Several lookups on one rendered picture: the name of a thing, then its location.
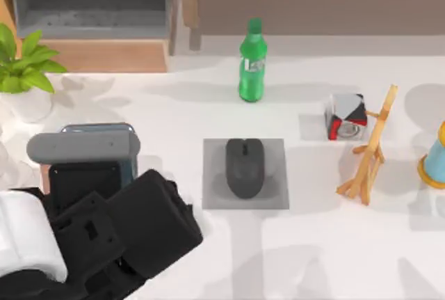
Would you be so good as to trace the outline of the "pale grey rounded box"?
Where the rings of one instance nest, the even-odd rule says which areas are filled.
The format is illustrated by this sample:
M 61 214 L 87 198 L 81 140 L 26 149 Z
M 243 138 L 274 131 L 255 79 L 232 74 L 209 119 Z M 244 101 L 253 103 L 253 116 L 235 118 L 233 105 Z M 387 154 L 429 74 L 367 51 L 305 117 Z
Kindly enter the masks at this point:
M 140 140 L 130 131 L 39 133 L 26 146 L 29 158 L 39 164 L 132 160 Z

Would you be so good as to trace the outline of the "blue-grey smartphone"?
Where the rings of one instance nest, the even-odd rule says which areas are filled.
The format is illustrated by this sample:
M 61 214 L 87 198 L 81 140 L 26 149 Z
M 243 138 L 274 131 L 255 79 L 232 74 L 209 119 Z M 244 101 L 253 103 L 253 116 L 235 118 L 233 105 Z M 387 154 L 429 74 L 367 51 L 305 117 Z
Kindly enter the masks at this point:
M 60 129 L 60 133 L 73 132 L 105 132 L 105 131 L 129 131 L 136 135 L 136 131 L 132 125 L 125 122 L 120 123 L 84 123 L 84 124 L 69 124 Z M 138 174 L 138 156 L 132 159 L 119 161 L 120 174 L 123 184 L 129 184 Z M 42 178 L 43 192 L 48 194 L 50 192 L 49 183 L 49 169 L 51 165 L 41 164 L 40 174 Z

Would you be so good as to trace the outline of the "green plant in white pot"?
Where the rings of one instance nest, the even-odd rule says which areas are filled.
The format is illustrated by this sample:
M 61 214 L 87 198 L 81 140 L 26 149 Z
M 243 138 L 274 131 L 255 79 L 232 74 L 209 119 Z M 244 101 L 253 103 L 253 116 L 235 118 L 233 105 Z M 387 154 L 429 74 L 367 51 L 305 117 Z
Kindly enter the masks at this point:
M 53 59 L 59 52 L 40 44 L 41 37 L 40 30 L 28 34 L 18 57 L 13 32 L 0 23 L 0 102 L 26 123 L 36 123 L 51 111 L 55 89 L 47 75 L 67 72 Z

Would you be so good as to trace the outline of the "pale wooden drawer front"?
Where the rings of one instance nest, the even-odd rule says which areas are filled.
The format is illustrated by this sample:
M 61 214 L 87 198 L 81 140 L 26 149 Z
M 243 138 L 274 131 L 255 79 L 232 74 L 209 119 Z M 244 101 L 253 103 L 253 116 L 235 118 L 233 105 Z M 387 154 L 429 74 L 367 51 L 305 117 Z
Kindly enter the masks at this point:
M 168 71 L 169 41 L 153 39 L 44 39 L 68 72 L 159 73 Z

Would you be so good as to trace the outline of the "dark grey computer mouse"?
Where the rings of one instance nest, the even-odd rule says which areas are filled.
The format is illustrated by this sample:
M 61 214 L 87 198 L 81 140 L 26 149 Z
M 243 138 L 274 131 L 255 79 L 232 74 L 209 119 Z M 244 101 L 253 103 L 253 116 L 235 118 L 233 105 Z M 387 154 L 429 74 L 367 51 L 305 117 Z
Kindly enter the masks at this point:
M 265 149 L 260 139 L 229 139 L 225 146 L 225 178 L 232 193 L 251 199 L 261 191 L 266 173 Z

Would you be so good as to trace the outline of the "grey pierced drawer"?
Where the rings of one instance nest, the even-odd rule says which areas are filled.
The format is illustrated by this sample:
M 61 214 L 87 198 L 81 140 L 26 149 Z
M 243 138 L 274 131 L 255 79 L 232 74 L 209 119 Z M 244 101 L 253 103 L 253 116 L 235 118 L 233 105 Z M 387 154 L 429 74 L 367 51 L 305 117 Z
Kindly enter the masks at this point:
M 20 37 L 162 39 L 170 33 L 173 0 L 13 0 Z

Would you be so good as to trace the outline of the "wooden cupboard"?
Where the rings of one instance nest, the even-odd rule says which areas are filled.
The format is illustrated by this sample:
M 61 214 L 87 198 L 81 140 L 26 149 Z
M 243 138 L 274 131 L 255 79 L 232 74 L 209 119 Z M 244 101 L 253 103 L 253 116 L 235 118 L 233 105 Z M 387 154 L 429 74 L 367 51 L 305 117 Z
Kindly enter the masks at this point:
M 0 57 L 21 56 L 22 40 L 17 34 L 13 0 L 0 0 Z

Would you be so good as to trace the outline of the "grey mouse pad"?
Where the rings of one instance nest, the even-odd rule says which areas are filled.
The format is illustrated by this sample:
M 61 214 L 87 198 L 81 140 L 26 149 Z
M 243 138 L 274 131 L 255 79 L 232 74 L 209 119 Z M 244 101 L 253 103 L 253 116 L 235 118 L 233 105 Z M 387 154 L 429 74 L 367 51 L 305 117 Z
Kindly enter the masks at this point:
M 287 210 L 289 189 L 283 139 L 260 139 L 265 149 L 264 185 L 257 196 L 235 196 L 225 178 L 225 146 L 229 139 L 203 143 L 202 207 L 208 210 Z

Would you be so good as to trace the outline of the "green bottle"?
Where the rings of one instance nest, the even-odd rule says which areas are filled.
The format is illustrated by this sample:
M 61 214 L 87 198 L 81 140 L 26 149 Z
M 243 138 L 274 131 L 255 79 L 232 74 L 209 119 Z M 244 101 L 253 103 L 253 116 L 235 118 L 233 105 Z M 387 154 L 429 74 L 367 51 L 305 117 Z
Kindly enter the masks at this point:
M 264 94 L 264 75 L 268 45 L 263 37 L 262 20 L 252 18 L 240 46 L 241 63 L 238 93 L 246 102 L 258 102 Z

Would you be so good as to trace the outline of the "red white black cube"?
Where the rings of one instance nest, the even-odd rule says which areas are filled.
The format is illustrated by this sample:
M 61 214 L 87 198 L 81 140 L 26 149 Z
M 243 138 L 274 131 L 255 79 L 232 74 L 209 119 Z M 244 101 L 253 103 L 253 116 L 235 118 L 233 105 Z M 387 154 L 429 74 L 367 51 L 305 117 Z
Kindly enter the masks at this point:
M 324 119 L 329 140 L 361 140 L 368 125 L 364 96 L 360 93 L 331 94 Z

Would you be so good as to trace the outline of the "wooden shelf cabinet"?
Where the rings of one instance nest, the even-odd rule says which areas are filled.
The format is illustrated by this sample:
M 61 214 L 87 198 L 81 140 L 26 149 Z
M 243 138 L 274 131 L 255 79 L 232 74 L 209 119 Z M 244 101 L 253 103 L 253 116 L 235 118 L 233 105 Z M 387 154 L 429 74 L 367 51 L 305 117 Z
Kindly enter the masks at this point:
M 204 35 L 245 33 L 260 17 L 268 35 L 406 36 L 445 33 L 445 0 L 181 0 L 190 46 Z

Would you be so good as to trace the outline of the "wooden stand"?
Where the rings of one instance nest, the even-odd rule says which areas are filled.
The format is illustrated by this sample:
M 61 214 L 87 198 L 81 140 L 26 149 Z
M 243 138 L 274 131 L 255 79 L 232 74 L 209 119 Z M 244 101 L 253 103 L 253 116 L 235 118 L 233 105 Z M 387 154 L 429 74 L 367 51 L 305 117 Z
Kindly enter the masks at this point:
M 361 162 L 355 172 L 355 176 L 337 187 L 336 193 L 354 199 L 360 195 L 363 205 L 369 205 L 371 190 L 381 165 L 385 163 L 380 140 L 385 128 L 389 113 L 394 104 L 398 92 L 398 86 L 390 85 L 385 100 L 379 113 L 367 112 L 375 118 L 369 141 L 366 145 L 353 148 L 353 154 L 362 155 Z

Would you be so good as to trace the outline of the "light blue and yellow bell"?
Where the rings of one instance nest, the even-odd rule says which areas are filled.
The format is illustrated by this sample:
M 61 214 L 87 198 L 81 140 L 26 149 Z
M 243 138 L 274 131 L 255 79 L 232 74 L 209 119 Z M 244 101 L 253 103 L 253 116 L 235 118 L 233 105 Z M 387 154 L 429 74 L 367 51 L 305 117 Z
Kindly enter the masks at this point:
M 445 189 L 445 135 L 438 133 L 429 151 L 419 160 L 417 170 L 424 183 Z

